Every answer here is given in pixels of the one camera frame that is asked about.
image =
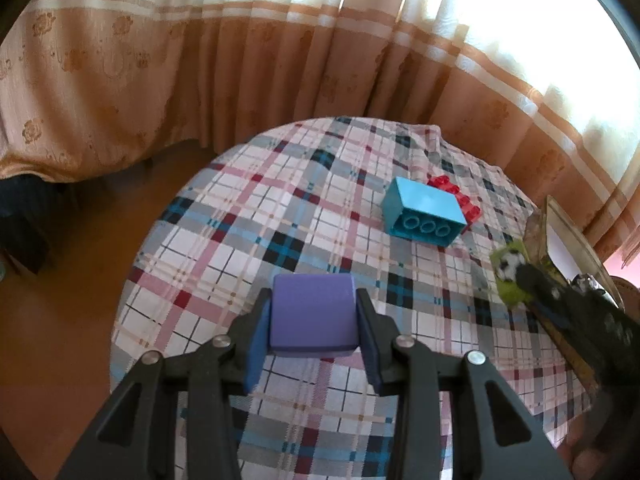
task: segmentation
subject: blue lego brick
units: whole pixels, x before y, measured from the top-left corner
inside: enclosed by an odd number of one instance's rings
[[[382,200],[382,216],[388,234],[441,247],[466,227],[455,195],[401,176]]]

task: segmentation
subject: plaid bedsheet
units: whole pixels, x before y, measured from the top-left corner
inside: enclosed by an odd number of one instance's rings
[[[447,249],[383,232],[391,179],[432,174],[447,174],[483,212]],[[435,351],[487,354],[557,443],[588,399],[531,314],[502,304],[489,262],[523,233],[533,208],[499,168],[447,144],[437,126],[340,117],[270,130],[196,174],[151,229],[124,285],[112,385],[148,349],[180,354],[225,333],[277,273],[350,272],[401,332]],[[451,476],[447,401],[443,479]],[[384,478],[396,403],[373,395],[357,352],[268,357],[255,393],[232,399],[242,477]],[[177,478],[185,478],[184,416],[177,433]]]

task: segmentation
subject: purple block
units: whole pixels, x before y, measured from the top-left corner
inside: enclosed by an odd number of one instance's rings
[[[358,343],[356,290],[350,274],[278,274],[273,279],[274,354],[348,355]]]

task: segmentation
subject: curtain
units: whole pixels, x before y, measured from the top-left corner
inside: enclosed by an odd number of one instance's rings
[[[620,260],[622,269],[628,266],[636,256],[640,253],[640,226],[636,226],[633,232],[628,236],[624,243],[620,246]]]
[[[373,116],[552,194],[603,258],[640,224],[640,70],[596,0],[32,0],[0,60],[2,177]]]

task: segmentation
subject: green toy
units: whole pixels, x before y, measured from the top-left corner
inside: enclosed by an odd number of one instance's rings
[[[494,268],[498,295],[506,306],[515,306],[533,299],[529,294],[518,288],[515,283],[514,271],[517,264],[529,262],[527,250],[522,240],[516,239],[503,248],[494,251],[489,255],[489,260]]]

